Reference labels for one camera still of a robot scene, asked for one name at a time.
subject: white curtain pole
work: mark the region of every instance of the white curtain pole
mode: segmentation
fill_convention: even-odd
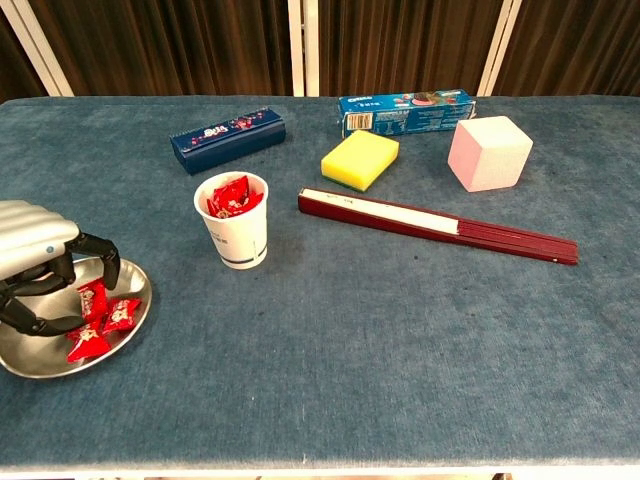
[[[513,25],[516,23],[521,4],[522,0],[502,1],[498,23],[493,33],[493,40],[491,41],[487,61],[480,79],[480,86],[478,87],[477,95],[479,97],[489,97],[493,93],[493,87],[498,79],[504,54],[507,51],[511,33],[513,32]]]
[[[307,96],[320,95],[318,0],[304,0],[304,59]]]
[[[291,78],[293,96],[304,97],[304,62],[302,54],[302,14],[300,0],[287,0],[289,6],[289,40],[291,43]]]
[[[0,6],[11,24],[22,48],[31,60],[47,93],[73,97],[71,86],[56,59],[49,41],[27,0],[0,0]]]

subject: pink cube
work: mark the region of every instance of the pink cube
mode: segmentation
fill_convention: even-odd
[[[469,192],[513,187],[533,140],[507,117],[460,120],[449,151],[449,166]]]

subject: silver robotic hand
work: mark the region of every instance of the silver robotic hand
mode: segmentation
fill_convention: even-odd
[[[0,201],[0,322],[27,335],[55,336],[84,325],[81,316],[43,319],[16,297],[47,295],[75,279],[72,253],[99,256],[113,290],[120,256],[106,239],[80,231],[61,215],[22,200]]]

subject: dark blue pencil case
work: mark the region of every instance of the dark blue pencil case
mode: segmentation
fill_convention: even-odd
[[[284,141],[284,121],[270,108],[169,137],[184,169],[194,173]]]

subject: brown curtain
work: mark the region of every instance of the brown curtain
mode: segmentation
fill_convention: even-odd
[[[320,0],[320,93],[475,94],[502,0]]]
[[[524,0],[494,95],[640,95],[639,0]]]
[[[76,95],[290,95],[286,0],[30,0]]]
[[[0,10],[0,103],[47,95],[11,24]]]

